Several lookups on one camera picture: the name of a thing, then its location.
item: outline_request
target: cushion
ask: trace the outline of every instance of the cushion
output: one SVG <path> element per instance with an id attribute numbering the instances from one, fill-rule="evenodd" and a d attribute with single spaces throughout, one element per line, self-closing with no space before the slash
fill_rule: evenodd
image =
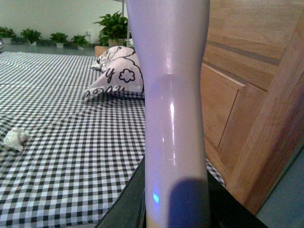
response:
<path id="1" fill-rule="evenodd" d="M 108 49 L 92 64 L 92 69 L 100 70 L 100 77 L 84 92 L 83 99 L 90 99 L 100 93 L 124 91 L 126 95 L 143 93 L 143 75 L 137 54 L 132 48 L 116 46 Z"/>

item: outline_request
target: wooden panel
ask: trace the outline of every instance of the wooden panel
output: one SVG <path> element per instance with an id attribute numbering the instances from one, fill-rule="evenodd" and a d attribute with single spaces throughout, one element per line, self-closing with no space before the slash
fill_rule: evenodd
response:
<path id="1" fill-rule="evenodd" d="M 276 60 L 281 59 L 282 54 L 285 50 L 285 47 L 279 47 L 237 37 L 228 37 L 219 34 L 213 34 L 211 32 L 208 33 L 207 40 Z"/>
<path id="2" fill-rule="evenodd" d="M 211 145 L 211 143 L 206 138 L 205 138 L 205 150 L 206 150 L 206 157 L 208 158 L 208 160 L 221 174 L 222 178 L 224 179 L 224 182 L 229 183 L 229 179 L 231 176 L 230 172 L 226 169 L 226 167 L 220 161 L 217 151 L 214 149 L 214 147 Z"/>
<path id="3" fill-rule="evenodd" d="M 202 65 L 201 102 L 204 132 L 218 147 L 238 90 L 244 85 L 223 73 Z"/>
<path id="4" fill-rule="evenodd" d="M 95 56 L 98 57 L 102 55 L 109 47 L 95 46 Z"/>
<path id="5" fill-rule="evenodd" d="M 267 91 L 278 67 L 241 54 L 207 45 L 204 61 L 216 65 Z"/>
<path id="6" fill-rule="evenodd" d="M 227 122 L 218 154 L 221 162 L 231 173 L 249 135 L 250 129 L 260 111 L 266 92 L 250 84 L 238 93 L 231 115 Z"/>
<path id="7" fill-rule="evenodd" d="M 304 134 L 304 13 L 282 57 L 227 189 L 256 213 Z"/>
<path id="8" fill-rule="evenodd" d="M 303 9 L 303 0 L 211 0 L 209 32 L 248 40 L 249 45 L 239 43 L 237 48 L 280 59 Z M 233 47 L 234 42 L 226 40 L 224 44 Z M 274 47 L 278 53 L 272 56 L 262 49 L 252 51 L 252 45 L 261 44 Z"/>

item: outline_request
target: crumpled tissue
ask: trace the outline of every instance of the crumpled tissue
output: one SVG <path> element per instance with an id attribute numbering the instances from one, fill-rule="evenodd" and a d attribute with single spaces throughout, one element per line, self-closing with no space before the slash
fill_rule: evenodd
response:
<path id="1" fill-rule="evenodd" d="M 5 136 L 4 146 L 22 152 L 23 146 L 21 144 L 29 138 L 30 135 L 28 132 L 21 128 L 14 127 Z"/>

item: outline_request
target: black surface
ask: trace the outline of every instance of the black surface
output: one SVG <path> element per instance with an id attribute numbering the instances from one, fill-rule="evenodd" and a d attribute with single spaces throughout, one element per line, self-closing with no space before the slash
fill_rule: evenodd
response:
<path id="1" fill-rule="evenodd" d="M 208 172 L 212 228 L 267 228 Z M 144 159 L 96 228 L 145 228 Z"/>

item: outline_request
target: checkered tablecloth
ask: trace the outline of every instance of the checkered tablecloth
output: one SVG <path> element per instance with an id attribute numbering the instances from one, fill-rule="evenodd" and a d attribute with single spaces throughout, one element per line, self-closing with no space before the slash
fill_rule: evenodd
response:
<path id="1" fill-rule="evenodd" d="M 0 54 L 0 227 L 96 223 L 143 158 L 143 99 L 81 99 L 94 59 Z M 31 136 L 22 153 L 4 148 L 13 127 Z"/>

